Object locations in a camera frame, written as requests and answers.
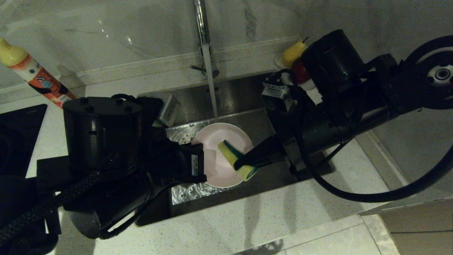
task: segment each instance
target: black cable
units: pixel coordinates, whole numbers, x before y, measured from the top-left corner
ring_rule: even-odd
[[[106,230],[106,231],[102,232],[99,235],[99,238],[100,239],[109,239],[109,238],[112,238],[112,237],[115,237],[115,236],[119,235],[121,232],[126,230],[130,225],[132,225],[134,222],[136,222],[138,220],[138,218],[146,211],[148,206],[154,201],[154,199],[158,195],[160,195],[162,192],[164,192],[164,191],[166,191],[166,190],[168,190],[168,189],[170,189],[170,188],[172,188],[174,186],[177,186],[179,184],[181,184],[181,183],[174,183],[172,185],[166,186],[156,196],[154,196],[149,201],[147,201],[145,204],[143,204],[142,207],[130,219],[128,219],[127,221],[125,221],[123,224],[121,224],[119,227],[115,228],[112,231]]]
[[[298,99],[301,99],[299,90],[296,90],[296,94],[297,94]],[[374,194],[359,194],[359,193],[346,192],[346,191],[337,189],[336,187],[334,187],[333,185],[328,183],[326,180],[324,180],[316,172],[316,167],[313,167],[312,163],[310,162],[310,159],[308,158],[307,153],[305,152],[304,138],[302,136],[302,133],[299,131],[300,130],[298,130],[296,140],[298,140],[298,142],[299,142],[299,151],[302,156],[302,160],[305,163],[305,166],[307,167],[307,170],[309,171],[309,173],[327,191],[329,191],[330,193],[332,193],[338,197],[341,197],[341,198],[347,199],[347,200],[351,200],[351,201],[378,203],[378,202],[389,202],[389,201],[407,198],[409,196],[415,195],[415,194],[425,190],[426,188],[432,186],[437,181],[442,179],[442,177],[444,177],[449,171],[451,171],[453,169],[453,146],[451,146],[450,149],[445,154],[445,156],[439,161],[439,163],[436,164],[436,166],[434,166],[434,168],[432,168],[428,173],[423,175],[418,180],[416,180],[413,183],[410,183],[404,187],[401,187],[399,189],[392,190],[392,191],[374,193]],[[346,144],[340,145],[336,149],[336,152],[338,152],[341,148],[343,148],[344,145],[346,145]]]
[[[45,216],[47,216],[49,213],[53,212],[60,206],[69,203],[70,201],[78,198],[80,195],[88,191],[100,180],[100,172],[110,166],[113,160],[113,156],[116,157],[116,155],[113,154],[108,155],[104,160],[101,161],[101,163],[92,173],[72,185],[70,188],[62,191],[57,196],[47,199],[41,204],[35,206],[33,209],[14,219],[8,225],[3,226],[0,229],[0,246],[4,245],[9,240],[20,234],[21,231],[23,231],[27,226],[43,219]]]

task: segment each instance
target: black cooktop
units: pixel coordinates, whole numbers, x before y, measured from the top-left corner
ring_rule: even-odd
[[[47,105],[0,114],[0,175],[25,177]]]

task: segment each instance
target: robotic arm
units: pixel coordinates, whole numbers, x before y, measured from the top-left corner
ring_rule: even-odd
[[[453,36],[425,43],[399,64],[390,54],[365,64],[337,30],[313,43],[301,60],[323,102],[315,105],[301,88],[283,83],[281,76],[288,73],[297,84],[291,70],[268,77],[262,98],[275,135],[240,158],[236,169],[286,160],[293,174],[309,172],[337,196],[380,202],[420,192],[453,168],[450,148],[421,179],[380,194],[338,190],[316,171],[357,134],[420,107],[453,108]],[[202,145],[178,145],[166,137],[165,129],[152,127],[161,108],[160,99],[123,94],[66,102],[69,156],[40,160],[36,178],[0,185],[1,192],[18,196],[2,201],[0,253],[51,251],[61,233],[60,206],[83,235],[106,239],[130,226],[160,192],[206,181]],[[338,144],[321,163],[311,163],[311,155]],[[132,218],[108,231],[134,210]]]

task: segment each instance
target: running water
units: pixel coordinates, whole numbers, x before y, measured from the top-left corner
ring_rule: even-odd
[[[206,67],[207,83],[209,84],[209,93],[211,94],[211,103],[212,110],[214,111],[214,120],[215,122],[217,122],[219,116],[217,114],[217,101],[214,90],[214,80],[212,77],[211,54],[209,52],[209,44],[202,44],[201,52],[203,53],[204,65]]]

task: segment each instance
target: sink basin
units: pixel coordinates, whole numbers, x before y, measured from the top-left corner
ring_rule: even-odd
[[[263,75],[258,75],[215,84],[218,122],[238,126],[250,137],[254,146],[274,134],[260,98],[262,80]],[[170,140],[180,144],[189,143],[198,131],[215,123],[209,88],[207,85],[184,88],[172,91],[172,94],[181,103],[181,111],[174,126],[167,129],[167,135]],[[322,159],[321,153],[312,157],[314,163]],[[326,164],[319,173],[331,171]],[[136,224],[143,226],[277,189],[307,178],[308,175],[293,176],[289,172],[288,164],[279,162],[260,168],[249,181],[231,188],[215,188],[206,183],[179,185],[159,195]]]

